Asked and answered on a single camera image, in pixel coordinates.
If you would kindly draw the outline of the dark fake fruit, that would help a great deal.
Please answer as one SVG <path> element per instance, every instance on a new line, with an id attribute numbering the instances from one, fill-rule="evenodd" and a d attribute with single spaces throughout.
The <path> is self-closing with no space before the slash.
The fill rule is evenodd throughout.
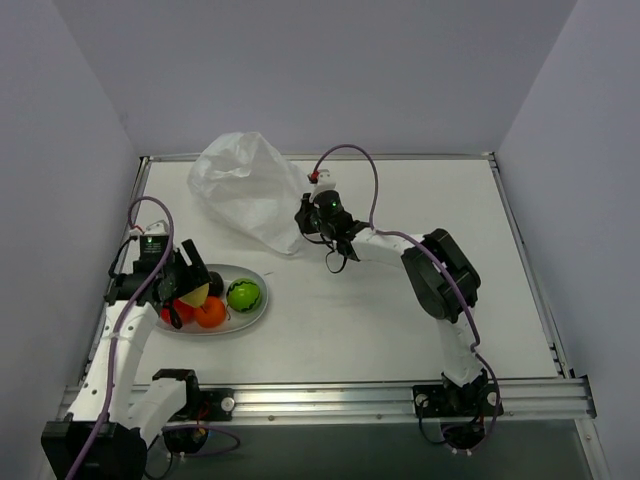
<path id="1" fill-rule="evenodd" d="M 220 297 L 225 290 L 224 280 L 221 275 L 215 271 L 209 271 L 209 290 L 208 295 Z"/>

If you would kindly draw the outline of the yellow fake pear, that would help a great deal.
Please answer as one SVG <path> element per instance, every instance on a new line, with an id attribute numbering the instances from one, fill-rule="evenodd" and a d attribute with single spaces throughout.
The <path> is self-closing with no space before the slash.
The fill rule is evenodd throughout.
<path id="1" fill-rule="evenodd" d="M 192 308 L 199 308 L 205 303 L 208 294 L 209 284 L 205 283 L 204 285 L 197 287 L 195 290 L 179 297 L 179 300 Z"/>

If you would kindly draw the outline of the red fake apple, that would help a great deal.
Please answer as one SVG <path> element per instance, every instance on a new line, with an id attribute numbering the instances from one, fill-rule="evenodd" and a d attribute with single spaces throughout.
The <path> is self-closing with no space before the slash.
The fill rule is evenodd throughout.
<path id="1" fill-rule="evenodd" d="M 175 299 L 172 302 L 173 309 L 178 314 L 180 321 L 183 325 L 187 325 L 193 323 L 194 319 L 194 308 L 180 301 L 179 299 Z M 161 311 L 160 318 L 166 324 L 171 324 L 170 310 L 168 308 L 163 308 Z"/>

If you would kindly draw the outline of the orange fake fruit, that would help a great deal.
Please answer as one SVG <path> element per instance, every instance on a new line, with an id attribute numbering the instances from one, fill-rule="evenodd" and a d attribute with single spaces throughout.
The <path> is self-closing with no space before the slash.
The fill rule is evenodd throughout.
<path id="1" fill-rule="evenodd" d="M 194 310 L 193 317 L 202 328 L 217 328 L 227 319 L 226 305 L 220 298 L 208 296 L 204 304 Z"/>

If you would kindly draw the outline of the green fake fruit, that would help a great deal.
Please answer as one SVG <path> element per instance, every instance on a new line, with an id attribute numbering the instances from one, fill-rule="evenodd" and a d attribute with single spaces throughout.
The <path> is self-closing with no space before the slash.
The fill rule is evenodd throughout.
<path id="1" fill-rule="evenodd" d="M 262 290 L 258 283 L 249 278 L 232 281 L 226 292 L 227 305 L 239 313 L 249 313 L 262 302 Z"/>

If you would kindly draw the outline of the white plastic bag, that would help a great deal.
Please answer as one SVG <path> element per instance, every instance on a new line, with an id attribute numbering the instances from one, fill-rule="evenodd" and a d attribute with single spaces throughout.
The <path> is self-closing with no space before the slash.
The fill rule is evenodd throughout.
<path id="1" fill-rule="evenodd" d="M 193 163 L 187 185 L 212 220 L 283 254 L 302 242 L 294 215 L 308 179 L 258 132 L 216 138 Z"/>

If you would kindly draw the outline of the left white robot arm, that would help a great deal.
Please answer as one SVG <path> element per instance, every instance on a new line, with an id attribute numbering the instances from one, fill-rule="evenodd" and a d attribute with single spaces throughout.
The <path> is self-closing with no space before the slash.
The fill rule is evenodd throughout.
<path id="1" fill-rule="evenodd" d="M 192 370 L 164 368 L 135 405 L 129 403 L 147 340 L 163 309 L 190 294 L 204 301 L 210 280 L 192 240 L 175 247 L 168 233 L 139 238 L 130 273 L 112 273 L 105 322 L 83 384 L 63 419 L 47 422 L 41 444 L 58 479 L 140 479 L 147 451 L 176 416 L 202 405 Z"/>

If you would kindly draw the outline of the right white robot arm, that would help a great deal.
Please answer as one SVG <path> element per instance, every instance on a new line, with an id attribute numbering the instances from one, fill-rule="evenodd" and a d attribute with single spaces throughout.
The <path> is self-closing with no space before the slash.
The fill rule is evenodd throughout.
<path id="1" fill-rule="evenodd" d="M 444 400 L 455 412 L 469 411 L 486 390 L 491 369 L 481 358 L 472 308 L 479 274 L 452 236 L 436 229 L 419 238 L 380 231 L 348 213 L 335 190 L 301 199 L 295 221 L 305 236 L 317 234 L 345 263 L 375 262 L 404 270 L 420 307 L 437 321 L 444 355 Z"/>

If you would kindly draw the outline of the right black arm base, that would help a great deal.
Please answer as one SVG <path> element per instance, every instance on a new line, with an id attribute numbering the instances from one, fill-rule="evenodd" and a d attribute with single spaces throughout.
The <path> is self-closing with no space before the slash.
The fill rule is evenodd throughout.
<path id="1" fill-rule="evenodd" d="M 412 395 L 423 439 L 447 447 L 453 454 L 471 456 L 504 414 L 501 395 L 493 384 L 414 385 Z"/>

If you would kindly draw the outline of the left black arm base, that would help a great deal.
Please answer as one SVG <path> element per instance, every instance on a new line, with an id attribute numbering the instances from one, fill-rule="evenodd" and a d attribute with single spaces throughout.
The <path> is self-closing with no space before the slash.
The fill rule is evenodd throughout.
<path id="1" fill-rule="evenodd" d="M 231 388 L 202 390 L 195 402 L 187 405 L 171 419 L 175 426 L 163 429 L 162 440 L 169 453 L 184 456 L 214 456 L 237 450 L 241 441 L 230 432 L 218 427 L 208 427 L 210 422 L 229 422 L 233 418 L 235 392 Z M 209 440 L 226 437 L 231 444 L 205 452 L 203 448 Z"/>

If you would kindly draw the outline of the white oval plate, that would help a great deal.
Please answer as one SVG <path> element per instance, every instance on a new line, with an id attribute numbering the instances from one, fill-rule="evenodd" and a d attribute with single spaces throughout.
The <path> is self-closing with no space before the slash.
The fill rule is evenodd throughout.
<path id="1" fill-rule="evenodd" d="M 265 313 L 269 291 L 264 278 L 245 267 L 208 264 L 212 281 L 205 304 L 192 308 L 177 301 L 174 307 L 182 320 L 177 329 L 164 310 L 156 327 L 173 335 L 214 336 L 248 328 Z"/>

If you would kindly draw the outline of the aluminium mounting rail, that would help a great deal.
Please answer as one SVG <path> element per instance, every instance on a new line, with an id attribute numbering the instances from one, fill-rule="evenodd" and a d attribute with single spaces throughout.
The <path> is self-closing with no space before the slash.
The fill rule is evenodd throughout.
<path id="1" fill-rule="evenodd" d="M 410 423 L 416 420 L 412 387 L 442 385 L 430 381 L 374 383 L 206 384 L 205 389 L 231 388 L 236 425 L 337 425 Z M 502 380 L 503 421 L 592 419 L 596 408 L 585 379 Z M 177 380 L 160 380 L 116 388 L 109 420 L 132 427 L 151 419 L 159 425 L 186 407 Z"/>

